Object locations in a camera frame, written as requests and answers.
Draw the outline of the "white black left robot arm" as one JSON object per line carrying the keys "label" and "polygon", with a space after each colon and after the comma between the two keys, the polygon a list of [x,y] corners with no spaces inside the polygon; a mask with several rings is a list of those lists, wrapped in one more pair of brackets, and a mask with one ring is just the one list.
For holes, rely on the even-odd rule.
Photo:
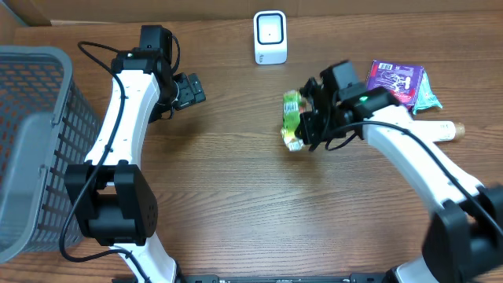
{"label": "white black left robot arm", "polygon": [[150,123],[206,96],[196,74],[178,71],[178,39],[161,25],[142,26],[137,47],[114,52],[102,66],[112,75],[112,96],[100,133],[84,161],[64,174],[72,209],[60,234],[64,241],[75,219],[84,237],[106,249],[74,257],[60,243],[60,253],[74,263],[119,255],[133,282],[183,282],[156,233],[158,205],[141,172],[141,151]]}

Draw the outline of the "teal wipes packet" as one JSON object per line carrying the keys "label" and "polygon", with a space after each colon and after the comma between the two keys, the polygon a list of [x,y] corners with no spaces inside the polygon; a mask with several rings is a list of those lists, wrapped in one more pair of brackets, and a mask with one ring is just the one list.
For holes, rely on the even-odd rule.
{"label": "teal wipes packet", "polygon": [[416,115],[418,112],[430,108],[443,108],[443,106],[431,89],[427,72],[424,72],[420,81],[417,100],[413,106],[412,114]]}

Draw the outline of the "white tube gold cap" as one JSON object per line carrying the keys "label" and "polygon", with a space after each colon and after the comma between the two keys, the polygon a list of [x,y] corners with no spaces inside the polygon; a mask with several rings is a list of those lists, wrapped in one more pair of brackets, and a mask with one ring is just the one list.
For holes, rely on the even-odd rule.
{"label": "white tube gold cap", "polygon": [[452,121],[415,120],[411,128],[414,133],[432,142],[457,141],[465,136],[464,124]]}

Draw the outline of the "purple pad package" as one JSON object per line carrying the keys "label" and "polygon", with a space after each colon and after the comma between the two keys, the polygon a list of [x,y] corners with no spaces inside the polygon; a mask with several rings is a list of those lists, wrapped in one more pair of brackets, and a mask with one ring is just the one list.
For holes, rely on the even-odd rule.
{"label": "purple pad package", "polygon": [[410,111],[417,102],[424,68],[374,60],[367,76],[368,90],[384,87]]}

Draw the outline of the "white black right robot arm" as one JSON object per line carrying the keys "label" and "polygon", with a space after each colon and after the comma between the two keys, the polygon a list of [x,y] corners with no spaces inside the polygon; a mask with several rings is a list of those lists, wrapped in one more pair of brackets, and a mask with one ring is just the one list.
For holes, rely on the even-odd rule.
{"label": "white black right robot arm", "polygon": [[430,226],[420,257],[375,282],[468,282],[502,265],[502,188],[485,187],[420,130],[386,88],[368,89],[341,61],[285,93],[281,131],[289,150],[360,138],[398,169],[423,201]]}

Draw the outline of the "green yellow snack packet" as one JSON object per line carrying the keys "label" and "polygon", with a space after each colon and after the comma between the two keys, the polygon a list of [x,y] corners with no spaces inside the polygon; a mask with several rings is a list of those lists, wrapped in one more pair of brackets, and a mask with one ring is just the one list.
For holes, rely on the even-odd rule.
{"label": "green yellow snack packet", "polygon": [[290,152],[300,151],[304,147],[302,138],[297,138],[295,131],[300,124],[300,115],[308,111],[310,104],[298,90],[284,93],[281,136]]}

